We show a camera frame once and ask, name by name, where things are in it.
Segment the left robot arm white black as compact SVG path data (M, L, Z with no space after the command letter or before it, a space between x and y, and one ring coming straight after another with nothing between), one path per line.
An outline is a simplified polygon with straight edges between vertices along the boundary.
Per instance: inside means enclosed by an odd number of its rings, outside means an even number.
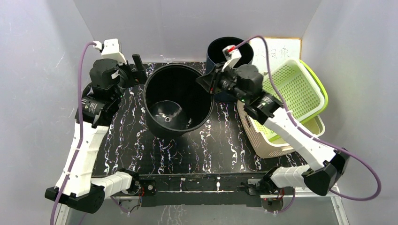
M119 65L113 59L94 62L91 82L80 96L66 165L56 185L46 190L46 199L93 214L106 198L119 192L135 195L140 190L138 174L127 169L103 178L92 177L99 148L119 110L124 91L147 80L140 55L134 54L132 58L133 65Z

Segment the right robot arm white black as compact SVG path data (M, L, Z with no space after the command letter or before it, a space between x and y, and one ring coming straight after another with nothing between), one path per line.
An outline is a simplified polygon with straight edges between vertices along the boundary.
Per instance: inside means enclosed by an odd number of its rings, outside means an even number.
M283 138L307 162L271 169L249 188L277 194L285 187L302 187L325 196L344 173L349 155L317 142L304 126L291 120L281 99L263 90L263 78L254 65L230 69L217 64L196 82L209 94L226 92L241 101L247 115Z

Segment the large black plastic bucket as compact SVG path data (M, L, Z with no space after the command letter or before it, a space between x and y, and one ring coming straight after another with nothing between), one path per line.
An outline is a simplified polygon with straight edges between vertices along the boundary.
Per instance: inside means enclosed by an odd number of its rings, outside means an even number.
M210 117L213 96L196 79L201 73L183 64L156 69L144 86L145 121L162 139L175 139L200 128Z

